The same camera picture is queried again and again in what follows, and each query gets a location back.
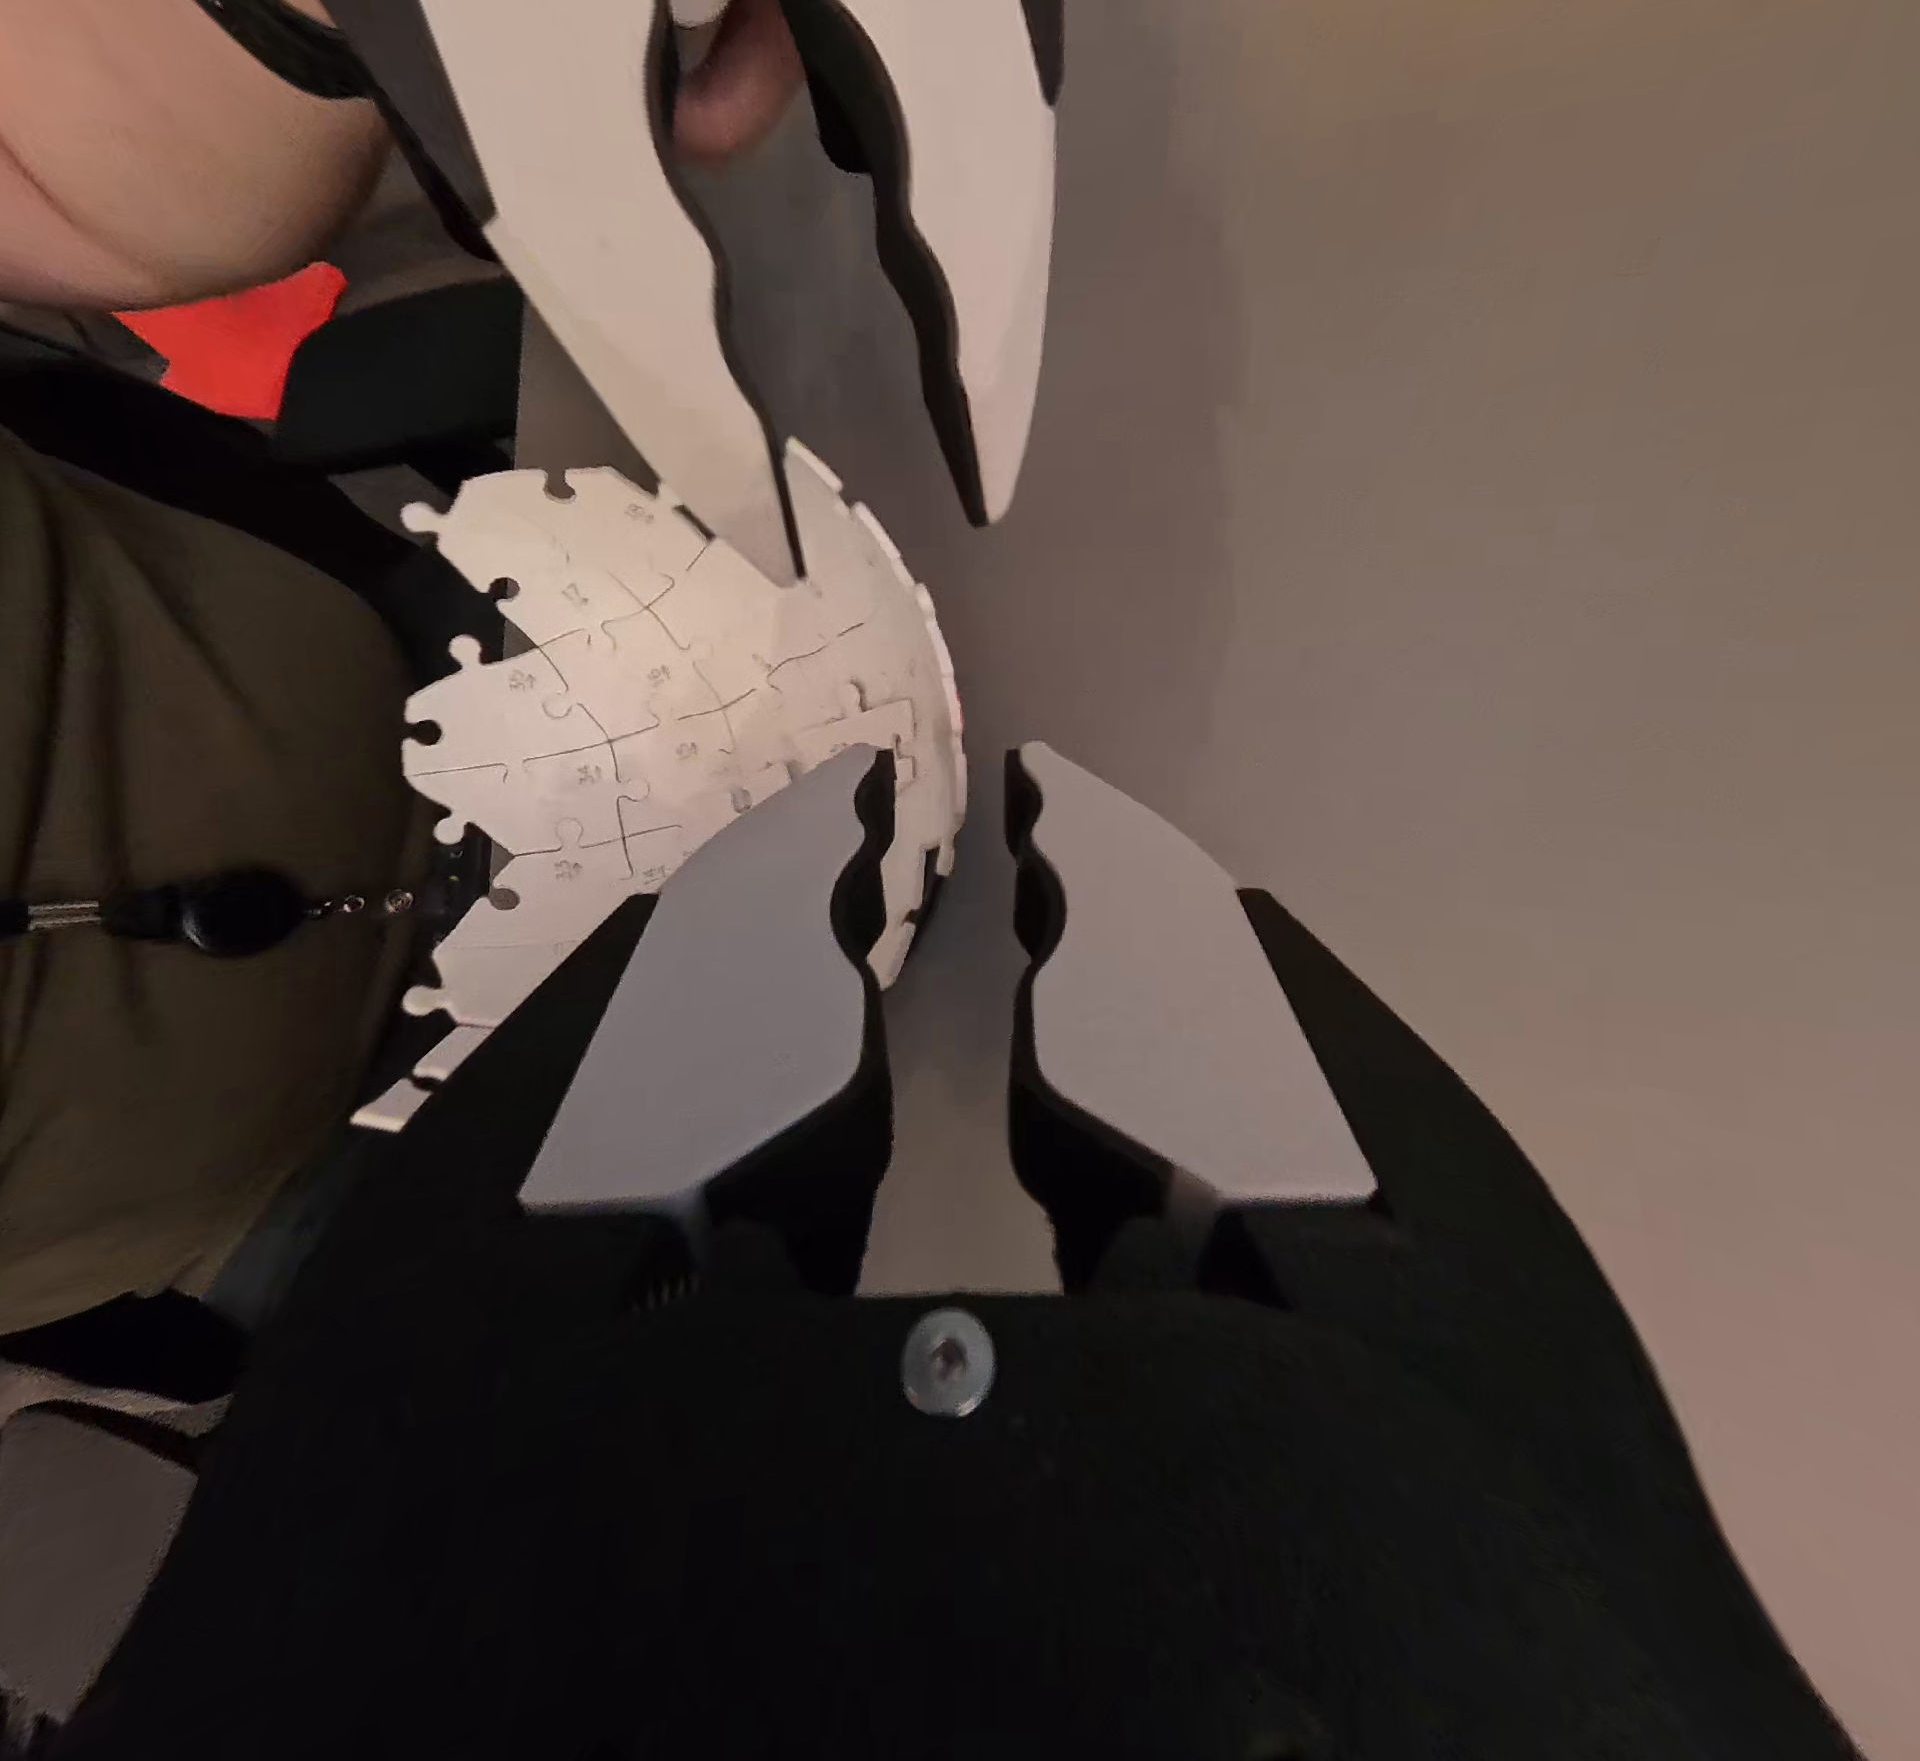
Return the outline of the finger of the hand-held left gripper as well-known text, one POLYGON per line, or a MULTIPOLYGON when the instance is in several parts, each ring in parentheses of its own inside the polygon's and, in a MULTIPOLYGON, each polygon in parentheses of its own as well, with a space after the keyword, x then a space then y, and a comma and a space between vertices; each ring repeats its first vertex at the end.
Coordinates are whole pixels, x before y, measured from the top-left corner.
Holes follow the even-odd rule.
POLYGON ((1014 501, 1042 369, 1060 0, 780 0, 837 162, 875 190, 964 513, 1014 501))
POLYGON ((722 275, 670 162, 662 0, 420 0, 491 195, 487 235, 584 385, 767 581, 802 575, 722 275))

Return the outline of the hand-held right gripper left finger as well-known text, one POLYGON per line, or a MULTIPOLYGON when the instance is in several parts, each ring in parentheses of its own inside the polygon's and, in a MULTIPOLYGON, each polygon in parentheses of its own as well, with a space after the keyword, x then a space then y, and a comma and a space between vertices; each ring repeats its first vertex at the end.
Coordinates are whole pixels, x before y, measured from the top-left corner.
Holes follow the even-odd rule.
POLYGON ((682 1215, 852 1085, 895 795, 895 754, 850 745, 665 879, 521 1185, 531 1215, 682 1215))

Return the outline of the orange red tape strip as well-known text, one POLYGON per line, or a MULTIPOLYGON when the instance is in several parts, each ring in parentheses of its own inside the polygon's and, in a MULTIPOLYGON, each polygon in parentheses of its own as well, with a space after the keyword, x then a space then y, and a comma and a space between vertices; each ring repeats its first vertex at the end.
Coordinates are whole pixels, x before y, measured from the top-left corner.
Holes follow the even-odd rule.
POLYGON ((170 393, 258 426, 277 423, 292 360, 338 310, 348 278, 314 259, 265 285, 115 320, 152 349, 170 393))

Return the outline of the white half puzzle ball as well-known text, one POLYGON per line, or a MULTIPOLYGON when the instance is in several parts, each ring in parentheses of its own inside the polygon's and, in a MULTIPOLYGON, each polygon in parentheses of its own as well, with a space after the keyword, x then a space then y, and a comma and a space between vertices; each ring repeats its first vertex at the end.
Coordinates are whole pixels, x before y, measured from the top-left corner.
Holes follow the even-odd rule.
POLYGON ((657 895, 735 818, 845 749, 891 752, 887 919, 870 949, 895 985, 968 812, 964 701, 934 601, 870 505, 801 440, 782 448, 802 576, 777 586, 702 531, 670 483, 615 466, 490 470, 405 531, 521 639, 500 659, 457 635, 405 702, 405 784, 434 838, 484 834, 495 872, 455 909, 402 1042, 351 1122, 398 1132, 624 899, 657 895))

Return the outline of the person's left forearm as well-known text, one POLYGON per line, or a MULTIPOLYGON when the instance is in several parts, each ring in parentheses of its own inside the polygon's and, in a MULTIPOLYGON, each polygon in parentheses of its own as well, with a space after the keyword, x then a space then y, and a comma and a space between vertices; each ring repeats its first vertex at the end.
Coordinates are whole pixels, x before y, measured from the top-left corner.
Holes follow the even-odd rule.
POLYGON ((4 0, 4 300, 162 309, 324 258, 392 135, 200 0, 4 0))

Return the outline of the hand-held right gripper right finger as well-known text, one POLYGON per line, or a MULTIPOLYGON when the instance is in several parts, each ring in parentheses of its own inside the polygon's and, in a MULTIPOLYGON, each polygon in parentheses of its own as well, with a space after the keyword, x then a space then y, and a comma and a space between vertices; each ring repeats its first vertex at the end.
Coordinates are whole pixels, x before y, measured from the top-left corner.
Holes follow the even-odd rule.
POLYGON ((1057 749, 1010 759, 1040 1089, 1215 1201, 1371 1201, 1378 1175, 1232 875, 1057 749))

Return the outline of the person's left hand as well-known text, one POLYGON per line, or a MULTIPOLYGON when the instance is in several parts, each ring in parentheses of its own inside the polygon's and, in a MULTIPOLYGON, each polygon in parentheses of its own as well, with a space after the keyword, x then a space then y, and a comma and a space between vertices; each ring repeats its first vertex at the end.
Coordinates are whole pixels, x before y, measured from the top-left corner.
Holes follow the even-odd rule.
POLYGON ((780 123, 801 86, 802 59, 782 2, 728 0, 677 76, 677 153, 701 165, 728 162, 780 123))

